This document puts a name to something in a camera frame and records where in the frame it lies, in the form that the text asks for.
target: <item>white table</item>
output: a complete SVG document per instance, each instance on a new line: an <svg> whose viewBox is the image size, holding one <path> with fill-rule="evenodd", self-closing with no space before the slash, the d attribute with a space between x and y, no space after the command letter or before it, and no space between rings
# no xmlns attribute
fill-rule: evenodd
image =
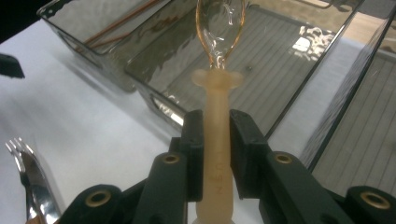
<svg viewBox="0 0 396 224"><path fill-rule="evenodd" d="M147 177L154 157L179 133L141 96L125 93L80 62L38 21L0 45L26 79L0 76L0 220L25 222L24 189L4 143L21 137L38 153L62 212L84 189L128 189ZM257 200L235 195L233 221L262 223ZM189 205L189 223L195 218Z"/></svg>

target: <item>brass insert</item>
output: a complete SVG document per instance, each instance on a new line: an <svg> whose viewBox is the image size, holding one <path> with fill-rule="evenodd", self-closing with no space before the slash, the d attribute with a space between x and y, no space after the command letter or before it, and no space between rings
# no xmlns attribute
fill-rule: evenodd
<svg viewBox="0 0 396 224"><path fill-rule="evenodd" d="M163 157L163 162L166 164L173 164L180 161L180 157L177 155L167 155Z"/></svg>
<svg viewBox="0 0 396 224"><path fill-rule="evenodd" d="M99 207L107 203L110 198L110 191L107 189L100 189L88 195L88 197L85 199L85 204L87 204L89 207Z"/></svg>
<svg viewBox="0 0 396 224"><path fill-rule="evenodd" d="M377 193L364 191L361 193L361 198L372 207L378 209L390 209L389 201Z"/></svg>
<svg viewBox="0 0 396 224"><path fill-rule="evenodd" d="M284 164L289 164L293 161L289 155L283 154L283 153L276 154L275 159L277 162L284 163Z"/></svg>

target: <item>metal fork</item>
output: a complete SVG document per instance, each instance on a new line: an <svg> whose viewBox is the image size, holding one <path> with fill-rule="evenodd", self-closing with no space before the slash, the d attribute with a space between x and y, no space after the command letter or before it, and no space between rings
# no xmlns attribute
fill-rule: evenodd
<svg viewBox="0 0 396 224"><path fill-rule="evenodd" d="M35 219L42 224L55 223L60 212L35 153L20 138L9 140L6 146L15 158L26 190L27 221Z"/></svg>

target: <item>glass tray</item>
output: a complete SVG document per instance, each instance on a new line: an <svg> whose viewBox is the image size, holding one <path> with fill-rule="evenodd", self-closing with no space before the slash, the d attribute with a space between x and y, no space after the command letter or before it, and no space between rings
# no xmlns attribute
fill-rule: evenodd
<svg viewBox="0 0 396 224"><path fill-rule="evenodd" d="M245 78L231 92L231 108L248 112L269 135L357 5L355 1L325 8L293 0L249 3L240 42L226 63L228 70ZM148 105L177 128L186 112L203 109L205 103L205 92L191 82L195 69L209 66L196 36L194 15L192 7L184 17L170 16L175 24L126 67ZM323 15L329 16L326 22Z"/></svg>

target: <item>glass baking dish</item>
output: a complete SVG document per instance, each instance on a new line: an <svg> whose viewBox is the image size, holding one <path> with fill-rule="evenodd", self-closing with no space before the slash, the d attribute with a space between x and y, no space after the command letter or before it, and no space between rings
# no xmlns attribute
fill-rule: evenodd
<svg viewBox="0 0 396 224"><path fill-rule="evenodd" d="M98 68L123 90L134 91L134 81L123 68L146 44L132 46L127 56L118 54L117 45L133 39L130 33L168 1L53 0L37 15L80 59ZM147 32L144 36L153 38L160 34Z"/></svg>
<svg viewBox="0 0 396 224"><path fill-rule="evenodd" d="M314 176L341 195L366 185L396 196L395 25L318 150Z"/></svg>
<svg viewBox="0 0 396 224"><path fill-rule="evenodd" d="M162 10L178 4L170 2ZM357 1L252 1L239 43L226 63L244 76L231 108L248 112L269 135L359 6ZM132 58L126 72L147 104L180 128L183 116L203 109L204 91L191 82L209 62L195 31L195 2L183 17Z"/></svg>

